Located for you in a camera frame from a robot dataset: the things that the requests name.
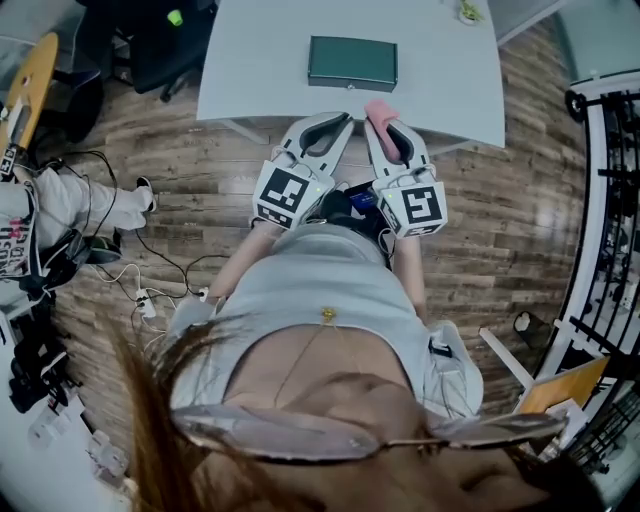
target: table leg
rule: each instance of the table leg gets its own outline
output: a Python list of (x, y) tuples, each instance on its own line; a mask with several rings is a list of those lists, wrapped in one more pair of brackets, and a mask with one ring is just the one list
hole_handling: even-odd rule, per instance
[(252, 142), (255, 142), (256, 144), (261, 144), (263, 146), (269, 144), (269, 136), (263, 137), (262, 135), (258, 135), (250, 128), (242, 126), (240, 123), (234, 121), (233, 119), (221, 119), (220, 122), (230, 130), (239, 133), (240, 135), (246, 137)]

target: sneaker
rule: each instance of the sneaker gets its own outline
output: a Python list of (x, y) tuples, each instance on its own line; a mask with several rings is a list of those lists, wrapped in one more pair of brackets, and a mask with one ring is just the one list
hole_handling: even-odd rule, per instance
[(151, 191), (151, 204), (149, 205), (149, 208), (147, 208), (147, 211), (149, 213), (155, 212), (158, 209), (158, 202), (156, 201), (156, 196), (153, 193), (153, 187), (151, 186), (151, 182), (149, 181), (149, 179), (145, 178), (144, 176), (140, 176), (136, 181), (136, 186), (149, 188), (149, 190)]

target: office chair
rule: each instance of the office chair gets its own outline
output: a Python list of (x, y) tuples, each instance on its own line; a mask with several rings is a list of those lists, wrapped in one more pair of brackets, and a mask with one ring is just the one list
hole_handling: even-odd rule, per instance
[[(87, 8), (79, 35), (83, 51), (100, 67), (126, 66), (132, 85), (143, 94), (164, 86), (160, 98), (169, 101), (183, 75), (202, 68), (213, 28), (213, 0), (77, 0)], [(181, 24), (168, 19), (179, 10)], [(111, 38), (129, 45), (129, 58), (116, 57)]]

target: floor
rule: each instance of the floor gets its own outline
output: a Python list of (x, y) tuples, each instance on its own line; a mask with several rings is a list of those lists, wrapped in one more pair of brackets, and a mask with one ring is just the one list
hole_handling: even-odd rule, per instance
[[(449, 224), (422, 238), (424, 282), (432, 319), (460, 328), (485, 380), (486, 413), (509, 411), (520, 393), (515, 379), (478, 337), (489, 327), (529, 369), (543, 348), (528, 348), (512, 330), (515, 315), (528, 310), (552, 321), (561, 307), (578, 241), (584, 191), (582, 131), (565, 112), (567, 71), (553, 25), (541, 23), (500, 50), (506, 101), (507, 147), (459, 150), (434, 159), (446, 186)], [(160, 193), (159, 210), (141, 235), (154, 250), (181, 266), (213, 255), (189, 273), (192, 288), (206, 286), (246, 235), (251, 194), (270, 147), (255, 145), (216, 123), (195, 121), (197, 85), (169, 104), (159, 93), (137, 95), (110, 82), (101, 119), (80, 146), (108, 156), (121, 187), (146, 175)], [(286, 119), (256, 120), (277, 143)], [(70, 160), (77, 171), (108, 184), (97, 159)], [(352, 184), (372, 174), (362, 139), (347, 148), (339, 172)], [(181, 295), (180, 272), (145, 251), (134, 235), (124, 237), (124, 264), (140, 266), (145, 287)], [(122, 284), (136, 290), (131, 268)], [(161, 315), (172, 306), (157, 299)], [(145, 342), (158, 336), (117, 285), (102, 283), (84, 268), (59, 293), (57, 318), (70, 334), (72, 371), (84, 383), (86, 420), (112, 441), (130, 447), (126, 393), (105, 336), (104, 321), (127, 332), (131, 323)], [(152, 327), (162, 329), (163, 318)]]

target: white table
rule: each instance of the white table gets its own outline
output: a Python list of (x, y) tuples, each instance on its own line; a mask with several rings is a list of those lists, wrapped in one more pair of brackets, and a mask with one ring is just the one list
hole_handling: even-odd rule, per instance
[[(345, 111), (362, 120), (364, 105), (384, 98), (414, 128), (503, 147), (496, 38), (486, 0), (474, 3), (485, 20), (467, 26), (457, 0), (221, 0), (197, 118), (265, 144), (234, 119)], [(312, 35), (396, 43), (395, 90), (310, 87)]]

